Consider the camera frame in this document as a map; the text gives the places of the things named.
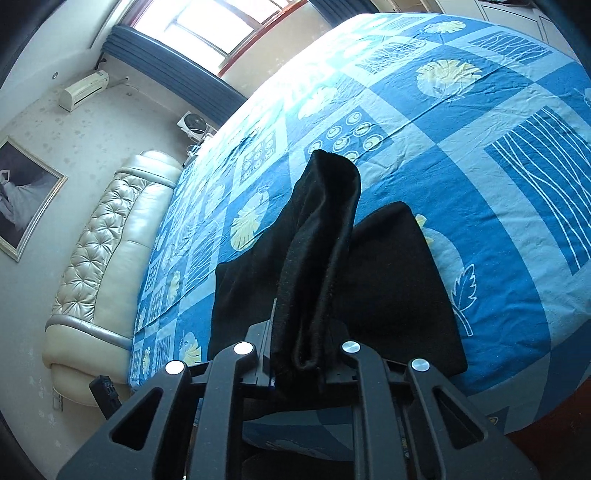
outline wall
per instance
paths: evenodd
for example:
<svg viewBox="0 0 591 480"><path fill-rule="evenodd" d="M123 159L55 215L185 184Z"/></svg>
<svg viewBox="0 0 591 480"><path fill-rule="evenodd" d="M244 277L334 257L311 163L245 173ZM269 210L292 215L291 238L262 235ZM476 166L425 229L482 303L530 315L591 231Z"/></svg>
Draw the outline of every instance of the wall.
<svg viewBox="0 0 591 480"><path fill-rule="evenodd" d="M105 55L105 62L100 64L100 68L109 74L109 81L116 83L117 81L127 77L128 85L137 88L141 93L159 103L166 109L177 115L177 121L187 112L197 113L201 115L210 125L214 125L206 115L203 115L193 105L177 96L175 93L163 87L158 82L152 80L147 75L137 71L111 55Z"/></svg>
<svg viewBox="0 0 591 480"><path fill-rule="evenodd" d="M64 2L33 35L2 85L0 129L48 89L93 68L108 32L130 3Z"/></svg>
<svg viewBox="0 0 591 480"><path fill-rule="evenodd" d="M0 251L0 410L31 461L52 480L103 422L97 408L64 400L52 408L41 361L44 326L74 245L115 170L133 153L162 150L183 160L189 139L178 115L128 86L100 93L72 113L48 91L0 131L68 176L19 263Z"/></svg>
<svg viewBox="0 0 591 480"><path fill-rule="evenodd" d="M330 25L318 11L305 4L244 52L222 79L250 97L283 64L329 30Z"/></svg>

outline metal screw head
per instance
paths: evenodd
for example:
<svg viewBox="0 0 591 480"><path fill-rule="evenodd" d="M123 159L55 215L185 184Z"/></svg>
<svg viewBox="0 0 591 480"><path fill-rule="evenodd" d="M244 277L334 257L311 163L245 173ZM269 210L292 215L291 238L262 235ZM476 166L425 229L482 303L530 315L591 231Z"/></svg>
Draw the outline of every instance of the metal screw head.
<svg viewBox="0 0 591 480"><path fill-rule="evenodd" d="M429 370L429 367L431 365L429 365L429 362L427 362L425 359L423 358L415 358L411 363L410 366L416 370L417 372L426 372L427 370Z"/></svg>
<svg viewBox="0 0 591 480"><path fill-rule="evenodd" d="M240 342L234 345L234 353L238 355L248 355L253 350L254 346L249 342Z"/></svg>
<svg viewBox="0 0 591 480"><path fill-rule="evenodd" d="M361 345L357 342L349 340L348 342L343 343L341 348L347 353L357 353L361 350Z"/></svg>
<svg viewBox="0 0 591 480"><path fill-rule="evenodd" d="M166 373L170 375L178 375L184 370L184 363L180 360L173 360L172 362L168 362L164 369L166 370Z"/></svg>

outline wall-mounted air conditioner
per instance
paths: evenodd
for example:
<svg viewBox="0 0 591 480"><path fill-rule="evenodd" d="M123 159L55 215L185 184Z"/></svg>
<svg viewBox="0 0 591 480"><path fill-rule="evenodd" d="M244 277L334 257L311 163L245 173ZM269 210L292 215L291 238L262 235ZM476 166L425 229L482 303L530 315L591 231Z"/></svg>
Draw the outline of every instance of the wall-mounted air conditioner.
<svg viewBox="0 0 591 480"><path fill-rule="evenodd" d="M59 105L71 112L84 101L105 90L108 84L109 74L99 70L65 89L60 95Z"/></svg>

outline framed picture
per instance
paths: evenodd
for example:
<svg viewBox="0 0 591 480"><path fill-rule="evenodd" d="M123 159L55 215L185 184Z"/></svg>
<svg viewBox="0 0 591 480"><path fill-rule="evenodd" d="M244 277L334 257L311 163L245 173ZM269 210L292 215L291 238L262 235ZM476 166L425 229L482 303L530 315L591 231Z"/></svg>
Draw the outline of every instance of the framed picture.
<svg viewBox="0 0 591 480"><path fill-rule="evenodd" d="M12 138L0 143L0 248L17 262L66 180Z"/></svg>

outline curtain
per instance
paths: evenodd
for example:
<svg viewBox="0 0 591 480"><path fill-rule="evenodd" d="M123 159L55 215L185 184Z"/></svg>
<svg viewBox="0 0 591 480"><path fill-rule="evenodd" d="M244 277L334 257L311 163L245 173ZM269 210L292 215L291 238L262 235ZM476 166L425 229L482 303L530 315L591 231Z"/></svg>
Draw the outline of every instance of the curtain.
<svg viewBox="0 0 591 480"><path fill-rule="evenodd" d="M162 42L126 25L113 27L103 51L186 100L216 127L223 125L246 101L244 95L221 78Z"/></svg>
<svg viewBox="0 0 591 480"><path fill-rule="evenodd" d="M378 8L371 0L308 0L316 7L331 27L359 14L377 14Z"/></svg>

